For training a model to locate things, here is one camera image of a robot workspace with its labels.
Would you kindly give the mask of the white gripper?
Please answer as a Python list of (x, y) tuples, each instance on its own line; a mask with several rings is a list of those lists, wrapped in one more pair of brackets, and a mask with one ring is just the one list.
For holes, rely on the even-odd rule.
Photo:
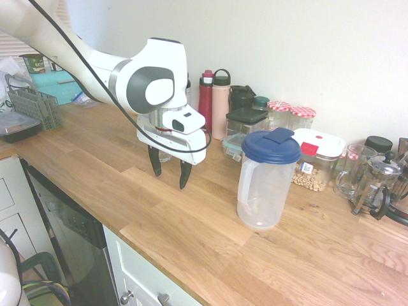
[(136, 132), (138, 139), (148, 146), (148, 154), (155, 176), (162, 173), (159, 150), (180, 159), (180, 189), (185, 188), (193, 165), (202, 162), (206, 157), (206, 135), (202, 130), (197, 130), (185, 135), (178, 131), (159, 132), (150, 122), (148, 115), (139, 115), (136, 123), (156, 142), (149, 140), (139, 130)]

